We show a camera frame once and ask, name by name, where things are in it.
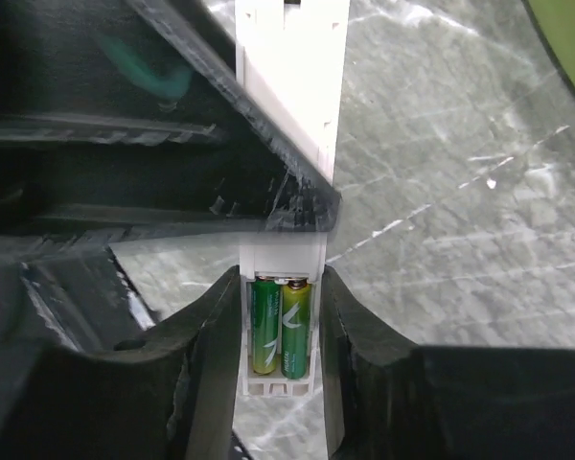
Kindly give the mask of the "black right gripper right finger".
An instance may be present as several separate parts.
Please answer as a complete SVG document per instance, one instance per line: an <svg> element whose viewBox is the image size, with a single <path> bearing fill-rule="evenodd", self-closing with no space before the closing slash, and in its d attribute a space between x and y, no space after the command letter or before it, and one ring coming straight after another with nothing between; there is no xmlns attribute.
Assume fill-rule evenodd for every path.
<svg viewBox="0 0 575 460"><path fill-rule="evenodd" d="M332 459L575 459L575 350L419 345L322 276Z"/></svg>

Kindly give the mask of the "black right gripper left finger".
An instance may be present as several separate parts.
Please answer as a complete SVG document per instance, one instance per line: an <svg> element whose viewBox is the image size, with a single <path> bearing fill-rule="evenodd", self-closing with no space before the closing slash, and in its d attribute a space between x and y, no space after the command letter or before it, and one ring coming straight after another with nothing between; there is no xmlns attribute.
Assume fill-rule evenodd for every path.
<svg viewBox="0 0 575 460"><path fill-rule="evenodd" d="M240 458L241 333L241 280L231 267L113 351L0 343L0 459Z"/></svg>

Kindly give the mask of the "slim white remote control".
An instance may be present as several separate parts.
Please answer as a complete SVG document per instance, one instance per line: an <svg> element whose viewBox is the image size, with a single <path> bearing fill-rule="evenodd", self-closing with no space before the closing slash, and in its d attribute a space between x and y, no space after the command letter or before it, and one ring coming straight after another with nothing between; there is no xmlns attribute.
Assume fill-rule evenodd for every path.
<svg viewBox="0 0 575 460"><path fill-rule="evenodd" d="M246 92L327 180L334 175L350 4L347 1L237 1L236 76ZM317 358L324 233L262 234L244 239L241 269L241 391L246 396L299 397L313 392ZM304 278L310 326L300 379L253 369L251 284L258 275L283 284Z"/></svg>

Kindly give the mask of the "green AA battery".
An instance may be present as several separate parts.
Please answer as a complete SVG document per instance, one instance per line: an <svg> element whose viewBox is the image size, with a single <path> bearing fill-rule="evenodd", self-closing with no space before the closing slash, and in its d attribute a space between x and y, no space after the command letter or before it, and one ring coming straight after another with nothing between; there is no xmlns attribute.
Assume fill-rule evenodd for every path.
<svg viewBox="0 0 575 460"><path fill-rule="evenodd" d="M252 366L255 373L266 375L276 368L281 290L274 280L257 278L251 292Z"/></svg>
<svg viewBox="0 0 575 460"><path fill-rule="evenodd" d="M282 287L281 371L285 378L305 376L311 322L311 286L306 280L291 280Z"/></svg>

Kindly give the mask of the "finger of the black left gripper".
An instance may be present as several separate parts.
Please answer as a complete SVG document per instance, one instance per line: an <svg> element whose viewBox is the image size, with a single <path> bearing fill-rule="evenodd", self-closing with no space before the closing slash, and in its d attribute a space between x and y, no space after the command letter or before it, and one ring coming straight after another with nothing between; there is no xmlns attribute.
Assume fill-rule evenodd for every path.
<svg viewBox="0 0 575 460"><path fill-rule="evenodd" d="M0 235L332 230L235 51L202 1L0 1Z"/></svg>

